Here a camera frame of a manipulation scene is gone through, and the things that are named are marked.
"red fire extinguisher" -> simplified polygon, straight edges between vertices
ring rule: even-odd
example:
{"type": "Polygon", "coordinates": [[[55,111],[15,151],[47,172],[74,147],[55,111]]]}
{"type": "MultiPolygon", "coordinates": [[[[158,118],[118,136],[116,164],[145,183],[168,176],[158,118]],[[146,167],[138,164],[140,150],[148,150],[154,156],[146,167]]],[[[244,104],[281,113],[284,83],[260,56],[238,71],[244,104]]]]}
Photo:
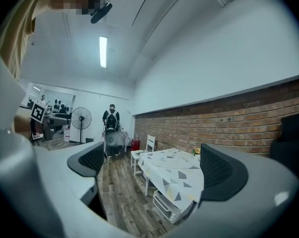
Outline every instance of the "red fire extinguisher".
{"type": "Polygon", "coordinates": [[[138,135],[136,135],[136,139],[131,140],[131,151],[138,151],[140,147],[140,141],[138,139],[138,135]]]}

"black chair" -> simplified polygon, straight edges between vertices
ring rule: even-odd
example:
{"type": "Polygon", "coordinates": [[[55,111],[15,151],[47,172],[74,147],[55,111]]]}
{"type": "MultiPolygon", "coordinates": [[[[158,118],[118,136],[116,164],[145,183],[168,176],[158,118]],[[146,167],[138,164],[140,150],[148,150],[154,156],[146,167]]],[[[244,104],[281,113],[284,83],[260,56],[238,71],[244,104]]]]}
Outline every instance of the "black chair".
{"type": "Polygon", "coordinates": [[[299,178],[299,114],[281,119],[282,136],[270,147],[270,158],[283,164],[299,178]]]}

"tablecloth with triangle pattern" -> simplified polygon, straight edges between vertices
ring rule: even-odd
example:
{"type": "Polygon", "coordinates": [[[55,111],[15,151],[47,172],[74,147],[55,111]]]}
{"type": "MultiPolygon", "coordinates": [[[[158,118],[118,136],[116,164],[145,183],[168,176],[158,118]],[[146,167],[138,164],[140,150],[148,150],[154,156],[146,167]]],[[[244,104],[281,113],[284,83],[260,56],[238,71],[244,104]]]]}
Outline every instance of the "tablecloth with triangle pattern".
{"type": "Polygon", "coordinates": [[[192,201],[199,202],[204,178],[200,162],[192,154],[175,148],[143,153],[138,165],[179,209],[185,210],[192,201]]]}

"ceiling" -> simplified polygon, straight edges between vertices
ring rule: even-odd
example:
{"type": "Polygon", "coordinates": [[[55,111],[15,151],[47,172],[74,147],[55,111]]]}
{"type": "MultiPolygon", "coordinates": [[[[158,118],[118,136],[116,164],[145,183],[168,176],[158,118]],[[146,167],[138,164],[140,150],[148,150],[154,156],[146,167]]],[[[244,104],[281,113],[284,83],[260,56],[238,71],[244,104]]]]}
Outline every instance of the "ceiling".
{"type": "Polygon", "coordinates": [[[90,15],[78,15],[73,10],[38,16],[21,76],[34,78],[50,73],[137,79],[191,18],[221,8],[217,0],[107,2],[113,9],[97,24],[90,23],[90,15]],[[108,38],[106,69],[100,67],[99,37],[108,38]]]}

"white container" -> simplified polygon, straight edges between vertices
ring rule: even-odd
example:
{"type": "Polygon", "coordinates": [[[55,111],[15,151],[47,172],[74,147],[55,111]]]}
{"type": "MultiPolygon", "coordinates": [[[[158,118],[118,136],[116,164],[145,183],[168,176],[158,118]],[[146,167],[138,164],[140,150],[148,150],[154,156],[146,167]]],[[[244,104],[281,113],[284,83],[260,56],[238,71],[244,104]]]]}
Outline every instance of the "white container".
{"type": "Polygon", "coordinates": [[[70,128],[65,128],[63,130],[64,130],[64,133],[63,133],[64,141],[69,142],[70,141],[70,128]]]}
{"type": "Polygon", "coordinates": [[[193,202],[187,209],[181,210],[170,202],[160,191],[154,191],[153,203],[172,224],[182,219],[189,214],[190,209],[193,207],[193,202]]]}

